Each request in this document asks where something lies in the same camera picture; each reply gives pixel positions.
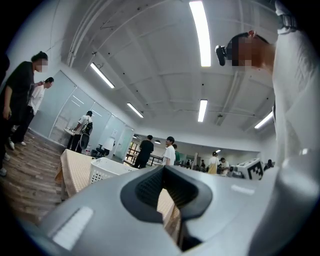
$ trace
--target white shoe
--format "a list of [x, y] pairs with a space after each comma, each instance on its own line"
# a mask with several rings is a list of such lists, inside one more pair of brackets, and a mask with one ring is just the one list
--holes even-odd
[[0, 169], [0, 176], [4, 177], [4, 176], [6, 176], [6, 175], [7, 175], [7, 170], [2, 167], [2, 168]]
[[4, 160], [10, 161], [11, 156], [8, 155], [7, 153], [4, 154]]
[[9, 146], [10, 149], [15, 150], [15, 144], [11, 141], [11, 139], [9, 139]]

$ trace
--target wooden floor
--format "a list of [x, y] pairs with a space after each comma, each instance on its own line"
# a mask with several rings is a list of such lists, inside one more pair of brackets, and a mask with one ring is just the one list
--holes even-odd
[[61, 185], [55, 174], [64, 148], [27, 132], [27, 145], [7, 148], [10, 161], [3, 161], [6, 177], [0, 186], [13, 213], [23, 220], [38, 224], [44, 215], [61, 203]]

